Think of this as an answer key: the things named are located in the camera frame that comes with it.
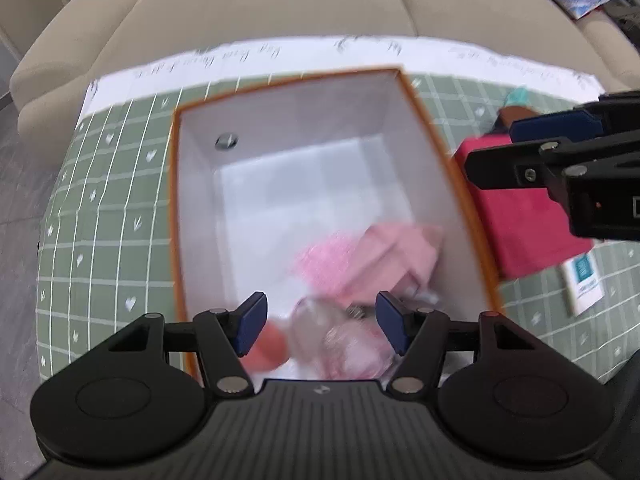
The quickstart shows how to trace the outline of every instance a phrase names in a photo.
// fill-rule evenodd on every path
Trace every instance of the white grid line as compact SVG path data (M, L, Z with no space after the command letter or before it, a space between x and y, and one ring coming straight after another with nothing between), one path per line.
M40 243L38 243L38 252L40 252ZM38 276L40 275L40 258L38 258ZM38 283L38 280L36 280L36 310L38 310L38 305L40 301L43 301L44 298L41 296L41 294L44 292L44 289L40 290L40 283ZM36 316L36 339L38 338L38 334L40 332L38 332L38 316ZM38 352L38 370L40 370L44 365L42 364L42 361L40 360L40 352Z
M476 84L478 85L478 89L480 91L480 93L482 94L482 98L484 99L484 104L488 107L491 107L491 114L492 117L497 118L498 117L498 110L504 105L504 103L492 100L489 97L489 94L486 92L486 89L484 88L484 84L482 84L480 81L478 81L478 79L476 79Z
M530 301L536 301L536 300L544 300L545 298L550 298L551 296L555 296L557 294L562 294L564 291L566 290L565 287L563 288L559 288L558 290L552 290L550 292L545 292L543 294L536 294L535 296L527 296L526 298L521 298L520 300L516 299L514 301L509 301L507 303L505 303L503 305L503 307L508 308L510 306L517 306L519 304L523 304L523 303L529 303Z
M122 257L122 240L124 238L124 229L127 223L127 206L129 205L129 200L131 198L131 189L133 188L133 180L136 177L136 170L138 168L138 159L140 158L140 151L142 150L142 143L145 140L146 129L149 126L149 119L151 117L151 111L154 109L154 104L156 103L156 98L158 94L154 94L154 98L151 102L151 108L149 108L149 115L146 117L145 129L142 131L142 139L140 139L140 146L138 147L138 154L136 156L136 161L133 166L133 172L131 173L131 181L129 182L129 190L127 191L127 199L124 202L124 215L122 216L122 227L120 229L120 245L118 246L118 265L116 267L116 294L115 300L113 302L113 332L117 332L118 330L118 280L120 279L120 259Z
M159 173L165 173L167 171L168 171L168 168L148 168L147 170L138 171L136 173L136 176L156 175L156 174L159 174ZM132 177L133 177L133 173L130 172L130 171L126 171L124 173L113 173L111 175L108 174L107 176L87 177L86 178L86 183L88 183L88 184L100 184L101 182L107 182L108 180L127 180L128 178L132 178ZM61 193L63 191L66 191L68 193L71 188L79 187L79 186L82 186L82 182L79 181L79 180L77 182L73 183L73 184L68 185L68 186L61 186L57 190L55 190L53 192L52 196L55 196L58 193Z
M69 280L73 283L87 283L90 285L115 285L116 280L108 280L107 278L62 278L61 276L55 276L50 278L49 276L38 276L40 282L52 282L52 283L68 283ZM122 286L145 286L146 280L120 280ZM171 288L174 286L174 282L165 281L149 281L149 286Z
M600 266L600 268L604 269L604 265L602 264L602 255L600 254L600 251L596 252L596 258L598 259L598 265ZM605 312L605 318L604 319L605 319L605 323L607 325L607 338L609 340L606 343L604 343L603 345L601 345L598 348L598 350L600 350L605 345L607 345L608 343L610 343L611 341L614 341L616 339L616 338L613 337L613 330L611 329L611 316L609 314L609 307L610 307L609 291L607 290L606 283L605 283L605 286L604 286L604 303L605 303L605 306L606 306L606 312ZM596 370L595 370L596 373L598 372L598 358L599 358L599 355L596 354ZM609 365L613 366L613 353L612 353L611 349L609 349Z
M155 238L154 239L154 245L169 245L171 243L171 239L170 238ZM45 249L53 249L55 244L43 244L39 249L38 252L41 253L43 250ZM79 240L75 242L76 247L93 247L94 243L91 240ZM95 241L95 246L96 247L118 247L120 245L120 242L117 240L96 240ZM146 239L144 240L123 240L122 241L122 246L123 247L146 247L148 245L148 241ZM72 248L74 246L74 244L72 242L59 242L58 243L58 248L59 249L69 249Z
M145 142L142 143L143 146L154 146L156 144L162 144L164 143L164 138L163 137L159 137L157 139L147 139L145 140ZM119 152L126 152L127 150L134 150L137 149L137 147L140 144L138 142L130 142L129 144L122 144L121 146L118 147ZM95 154L96 155L109 155L110 153L114 152L114 148L100 148L97 149ZM91 153L87 153L86 155L81 155L78 156L78 162L82 162L83 160L87 160L88 158L93 158L93 155ZM65 162L63 168L66 168L67 166L71 166L71 164L73 163L73 161L75 161L75 159L71 159Z
M618 266L618 258L616 256L616 248L612 247L612 248L609 249L609 251L611 251L611 257L613 259L613 265L614 265L614 267L617 267ZM619 274L616 275L616 283L618 284L618 290L620 291L620 294L624 295L623 294L623 290L622 290L622 280L620 280L620 275ZM620 319L622 320L623 329L626 330L628 328L628 324L626 323L625 309L623 309L623 308L620 309ZM623 354L625 356L626 356L626 342L627 342L627 340L628 340L628 337L625 337L622 340L622 352L623 352ZM611 353L611 366L613 366L613 361L614 361L613 357L614 357L614 354Z
M174 114L174 111L171 110L170 112L156 112L155 114L151 115L151 120L153 119L160 119L163 117L170 117ZM135 123L144 123L146 121L146 117L133 117L131 119L129 119L127 121L127 124L135 124ZM117 129L119 126L124 126L124 122L125 121L117 121L115 123L111 123L109 124L106 129L107 130L115 130ZM95 130L91 130L90 132L87 132L87 137L93 137L94 135L101 133L101 130L99 128L96 128ZM76 136L72 142L74 142L74 140L78 140L80 138L80 136Z
M579 320L577 320L577 321L575 321L573 323L569 323L567 325L561 326L560 328L556 328L556 329L552 330L551 332L547 332L547 333L543 334L540 337L546 337L546 336L550 336L550 335L553 335L553 334L558 334L560 332L564 332L564 330L566 330L567 328L576 328L579 325L581 325L582 323L584 323L586 321L591 321L592 319L596 319L598 316L602 316L603 314L606 314L609 310L613 310L614 308L617 308L617 307L621 306L622 304L626 303L627 301L631 301L631 300L637 298L638 296L640 296L640 292L638 292L637 294L632 295L629 298L626 298L626 300L622 300L622 301L620 301L620 302L618 302L618 303L616 303L614 305L611 305L611 306L609 306L607 308L604 308L603 310L601 310L599 312L595 312L594 314L591 314L590 316L585 317L584 319L579 319Z
M75 352L72 352L71 350L65 350L64 348L59 348L57 346L41 343L40 341L38 341L37 345L41 348L49 350L49 354L51 356L53 355L54 351L58 352L59 354L69 355L69 363L71 362L72 357L75 357L76 359L80 357L78 354L76 354Z
M84 131L85 135L82 138L82 142L80 143L80 150L79 152L82 151L82 147L84 146L84 140L86 139L86 133L89 131L89 126L91 126L91 123L94 121L94 117L95 114L91 116L91 119L89 119L89 124L86 127L86 130ZM74 168L71 171L71 177L69 177L69 182L71 182L74 179L74 175L76 174L76 167L78 166L78 158L76 157L76 163L74 164ZM78 206L78 209L82 206L82 196L80 196L80 205ZM58 215L58 233L60 233L60 215ZM71 263L69 264L69 276L71 276L71 274L73 273L74 270L74 251L76 250L76 246L75 246L75 241L76 241L76 232L78 231L78 215L76 214L76 224L74 225L74 239L73 239L73 243L71 244ZM54 266L56 263L56 257L54 256L53 258L53 264L51 266L51 271L53 272ZM71 282L69 283L69 293L68 293L68 300L67 300L67 304L66 304L66 310L69 314L71 314ZM66 343L68 345L68 349L69 349L69 364L71 364L71 323L68 322L66 324Z
M433 79L431 79L430 76L425 76L424 80L427 82L427 85L429 86L429 90L431 91L431 94L434 94L436 97L433 97L433 102L436 105L436 108L438 109L438 114L442 117L442 118L446 118L447 114L444 111L444 108L442 107L442 101L440 100L440 96L438 95L438 93L436 92L436 88L433 84ZM442 124L442 131L444 132L445 136L447 137L447 144L449 145L449 149L450 150L455 150L456 149L456 140L453 138L453 133L451 131L451 128L448 124L443 123Z
M527 325L527 321L524 317L524 308L522 307L522 293L520 291L520 280L515 280L513 282L513 294L516 297L516 311L518 313L518 322L520 326L524 327Z
M37 308L36 309L36 314L46 314L47 316L49 315L49 311L48 310L44 310L42 308ZM62 319L70 319L71 321L80 321L80 322L87 322L90 321L92 323L95 324L99 324L99 325L107 325L107 326L112 326L113 325L113 321L110 319L100 319L99 317L87 317L87 316L77 316L76 314L63 314L62 312L56 312L53 311L51 314L51 317L59 317ZM124 327L127 326L129 323L126 323L124 321L119 321L118 322L118 326L119 327Z
M615 370L616 368L618 368L620 365L623 365L624 363L626 363L627 361L629 361L629 359L623 359L622 361L620 361L618 364L615 364L611 367L610 370L607 370L606 372L604 372L600 377L598 377L598 380L601 380L601 378L603 378L605 375L610 374L613 370Z
M116 151L118 150L118 145L120 143L120 137L122 136L122 131L124 129L124 124L127 122L127 117L129 116L129 111L131 110L131 105L133 101L129 101L129 107L127 107L127 113L124 116L124 122L122 123L122 127L120 129L120 133L118 134L118 139L116 140ZM102 194L100 195L100 200L98 201L98 210L95 215L95 230L94 230L94 242L98 235L98 224L100 223L100 206L102 205L102 199L107 191L107 186L109 184L109 175L111 174L111 168L113 167L113 159L116 157L116 152L113 152L113 156L111 157L111 163L109 164L109 169L107 170L107 181L104 184L104 188L102 189ZM89 270L89 300L88 300L88 317L91 317L91 289L92 289L92 278L94 276L94 260L95 260L95 246L92 247L91 251L91 268ZM91 349L91 327L87 325L87 348Z
M638 267L640 267L640 264L635 264L629 267L625 267L624 269L616 270L615 272L612 272L610 274L605 274L604 276L600 277L600 281L604 280L605 278L612 278L613 276L617 276L619 274L622 274L623 272L627 272L628 270L637 269Z
M602 350L602 349L603 349L606 345L608 345L609 343L614 342L616 339L619 339L619 338L621 338L621 337L622 337L622 336L624 336L624 335L627 335L629 332L631 332L632 330L634 330L634 329L638 328L639 326L640 326L640 323L636 323L636 324L635 324L635 325L633 325L631 328L627 328L623 333L618 334L618 335L617 335L617 336L615 336L615 337L612 337L612 338L611 338L610 340L608 340L606 343L601 344L601 345L600 345L600 346L598 346L597 348L592 348L591 350L589 350L589 351L588 351L588 352L586 352L585 354L581 355L581 356L580 356L580 358L583 358L583 357L585 357L585 356L587 356L587 355L590 355L590 354L596 353L596 352L597 352L597 351L599 351L599 350Z
M159 200L159 206L166 206L169 204L168 200ZM154 206L153 202L136 202L135 204L129 204L127 206L128 211L132 211L135 209L146 209L152 208ZM91 211L124 211L124 204L102 204L100 207L96 207L96 209L91 209ZM58 213L58 216L73 216L76 214L76 209L69 209L68 211L62 211Z
M478 105L484 105L484 104L488 104L488 105L493 105L493 106L497 106L497 107L501 107L504 103L501 101L497 101L496 99L491 99L489 96L487 97L474 97L474 96L467 96L465 95L465 93L463 92L462 88L460 87L460 85L457 86L456 90L460 90L460 94L440 94L436 91L435 86L429 85L429 92L418 92L418 95L421 98L426 98L426 99L433 99L433 100L437 100L440 99L441 101L459 101L461 96L464 96L467 100L468 103L473 103L473 104L478 104Z
M90 122L94 120L94 115L91 116ZM84 131L84 137L82 138L81 148L82 148L82 145L84 145L84 139L86 138L87 132L88 132L88 129L86 129ZM66 175L66 171L62 174L62 180L64 180L65 175ZM69 192L67 191L65 197L62 200L62 203L65 203L65 200L66 200L66 197L68 196L68 194L69 194ZM53 208L51 209L51 212L49 213L49 221L50 221L52 213L53 213ZM60 236L60 223L61 223L60 222L60 209L58 209L58 228L56 229L56 243L54 244L54 247L53 247L53 260L52 260L52 263L51 263L51 286L50 286L50 291L49 291L49 312L53 311L53 277L54 277L54 273L56 272L56 249L57 249L57 245L58 245L58 237ZM51 322L50 321L49 321L49 342L51 343ZM53 375L53 354L52 354L51 349L49 349L49 367L50 367L51 375Z
M182 88L178 94L178 102L176 106L180 104L180 98L182 97ZM169 127L169 134L166 137L166 144L164 145L164 154L162 155L162 168L166 162L166 152L169 149L169 141L171 140L171 134L173 125ZM146 287L145 287L145 314L149 311L149 272L151 270L151 249L154 243L154 229L156 228L156 213L158 212L158 199L160 197L160 186L162 183L162 174L158 178L158 188L156 188L156 200L154 202L154 212L151 217L151 233L149 235L149 251L146 254Z
M463 91L462 86L460 86L460 82L455 77L452 78L452 80L453 80L453 86L456 87L456 91L459 94L459 99L460 99L460 102L462 103L462 107L465 109L466 116L468 117L468 120L471 121L471 125L473 126L474 133L477 133L478 120L476 118L476 115L474 114L474 111L471 109L471 106L469 106L469 102L466 100L465 92Z
M478 124L476 120L467 119L432 119L433 124L448 124L449 126L475 126Z
M545 309L546 326L547 328L553 328L553 325L551 323L551 309L549 307L548 286L546 284L546 270L543 270L542 273L540 274L540 282L542 285L542 294L544 296L544 298L542 299L542 305L544 306L544 309ZM551 334L549 335L549 346L553 346L553 345L554 345L554 337Z

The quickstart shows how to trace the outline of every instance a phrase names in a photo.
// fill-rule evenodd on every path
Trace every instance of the sofa cushion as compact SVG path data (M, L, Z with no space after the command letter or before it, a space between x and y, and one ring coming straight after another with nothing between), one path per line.
M640 88L638 51L609 16L594 10L576 25L616 78L631 88Z
M421 36L467 41L620 84L575 24L551 0L404 0Z
M18 109L86 73L138 0L71 0L47 25L15 70Z
M415 32L401 0L140 0L92 73L231 41L309 34Z
M83 74L35 98L20 111L20 138L38 160L54 168L62 163L89 83L89 76Z

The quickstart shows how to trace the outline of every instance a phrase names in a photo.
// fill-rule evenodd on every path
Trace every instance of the pink cloth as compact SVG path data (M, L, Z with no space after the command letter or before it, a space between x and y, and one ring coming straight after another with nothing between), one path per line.
M294 272L343 306L373 304L380 290L427 288L442 244L437 226L385 222L358 239L334 234L303 251Z
M380 290L427 289L442 244L442 229L386 222L360 238L334 234L297 257L293 271L315 290L291 316L291 355L324 379L380 377L394 350L373 318L350 319L345 307L374 304Z
M427 288L442 229L400 222L372 225L358 242L338 295L342 304L373 304L380 290Z

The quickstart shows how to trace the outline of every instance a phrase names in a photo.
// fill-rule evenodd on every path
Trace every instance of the screw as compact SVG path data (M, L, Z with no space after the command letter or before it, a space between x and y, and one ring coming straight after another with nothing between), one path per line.
M233 133L222 134L216 140L216 149L221 152L226 152L226 150L230 150L238 143L238 136Z
M424 383L416 377L400 377L393 381L391 386L401 394L416 394L424 388Z
M249 386L248 381L243 377L228 376L220 379L216 386L226 394L239 394L244 392Z
M543 152L546 152L546 150L554 150L557 147L558 147L558 143L553 140L552 142L545 142L542 146L540 146L540 149Z
M536 175L536 170L534 170L533 168L527 168L526 170L524 170L524 178L526 178L529 182L535 182L537 177L538 176Z
M564 176L583 176L587 173L587 167L581 164L576 164L575 166L569 166L568 168L564 168Z

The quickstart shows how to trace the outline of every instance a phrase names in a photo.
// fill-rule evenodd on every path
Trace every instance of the heart pattern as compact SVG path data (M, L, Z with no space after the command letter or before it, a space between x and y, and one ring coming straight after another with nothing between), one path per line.
M124 306L129 312L131 312L131 309L133 309L135 304L136 304L135 296L131 296L130 298L127 298L126 300L124 300Z

